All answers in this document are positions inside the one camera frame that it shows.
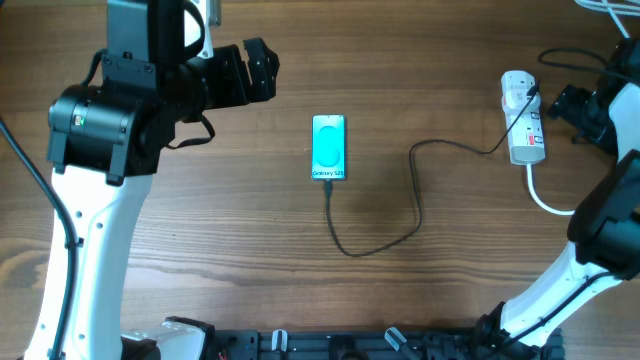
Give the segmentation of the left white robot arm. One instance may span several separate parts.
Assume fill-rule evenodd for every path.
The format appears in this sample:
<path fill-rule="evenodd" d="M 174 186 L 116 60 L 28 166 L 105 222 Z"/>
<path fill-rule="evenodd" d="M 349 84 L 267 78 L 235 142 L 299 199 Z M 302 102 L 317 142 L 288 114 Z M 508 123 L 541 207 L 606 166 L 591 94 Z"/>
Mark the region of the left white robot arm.
<path fill-rule="evenodd" d="M 214 1 L 112 1 L 107 45 L 91 76 L 48 113 L 43 185 L 54 230 L 28 359 L 212 359 L 212 325 L 171 316 L 148 330 L 120 325 L 134 229 L 178 123 L 276 94 L 277 54 L 260 38 L 214 47 Z"/>

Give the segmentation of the blue screen smartphone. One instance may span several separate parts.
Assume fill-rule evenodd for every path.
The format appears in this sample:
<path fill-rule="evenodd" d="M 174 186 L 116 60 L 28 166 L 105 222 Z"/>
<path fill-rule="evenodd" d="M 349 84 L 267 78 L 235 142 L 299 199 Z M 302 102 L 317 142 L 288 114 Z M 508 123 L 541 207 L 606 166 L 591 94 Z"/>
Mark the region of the blue screen smartphone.
<path fill-rule="evenodd" d="M 344 180 L 346 178 L 346 117 L 314 115 L 312 117 L 311 178 Z"/>

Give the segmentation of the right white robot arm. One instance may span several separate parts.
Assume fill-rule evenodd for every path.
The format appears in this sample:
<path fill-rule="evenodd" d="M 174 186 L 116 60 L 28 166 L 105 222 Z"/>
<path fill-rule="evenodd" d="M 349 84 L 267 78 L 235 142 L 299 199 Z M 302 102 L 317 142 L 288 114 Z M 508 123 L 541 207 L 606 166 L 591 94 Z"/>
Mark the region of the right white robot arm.
<path fill-rule="evenodd" d="M 548 107 L 585 140 L 616 156 L 611 171 L 570 216 L 568 243 L 523 293 L 477 322 L 477 359 L 543 359 L 552 333 L 598 294 L 639 274 L 639 42 L 624 39 L 602 59 L 594 91 L 568 85 Z"/>

